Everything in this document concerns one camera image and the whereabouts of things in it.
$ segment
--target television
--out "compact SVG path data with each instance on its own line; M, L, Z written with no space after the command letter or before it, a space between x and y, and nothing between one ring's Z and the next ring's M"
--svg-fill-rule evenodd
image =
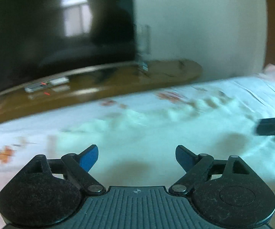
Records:
M132 0L0 0L0 92L133 61L134 28Z

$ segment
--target tv stand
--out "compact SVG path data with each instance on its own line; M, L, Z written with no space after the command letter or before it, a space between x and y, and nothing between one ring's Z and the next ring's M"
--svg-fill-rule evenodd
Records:
M68 81L43 85L34 92L25 88L0 96L0 123L92 100L175 85L199 78L202 67L191 60L149 61L148 71L124 65L66 76Z

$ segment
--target gray ribbed plate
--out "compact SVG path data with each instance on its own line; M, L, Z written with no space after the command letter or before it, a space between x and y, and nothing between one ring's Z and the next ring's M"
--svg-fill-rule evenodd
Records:
M72 218L51 229L220 229L202 219L184 197L164 187L111 187L88 198ZM268 229L267 225L258 229Z

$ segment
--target bed sheet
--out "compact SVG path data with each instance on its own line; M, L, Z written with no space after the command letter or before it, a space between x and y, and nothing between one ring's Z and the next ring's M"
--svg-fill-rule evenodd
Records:
M275 116L275 81L254 76L113 97L9 121L0 124L0 190L34 155L53 157L60 130L126 108L156 110L219 92L239 99L263 118ZM3 226L0 217L0 228Z

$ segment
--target brown wooden table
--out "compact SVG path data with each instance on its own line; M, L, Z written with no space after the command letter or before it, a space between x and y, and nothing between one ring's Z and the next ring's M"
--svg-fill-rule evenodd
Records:
M131 65L69 76L69 83L50 89L26 93L21 88L1 95L0 123L87 101L188 84L201 74L198 63L183 59L150 61L148 72Z

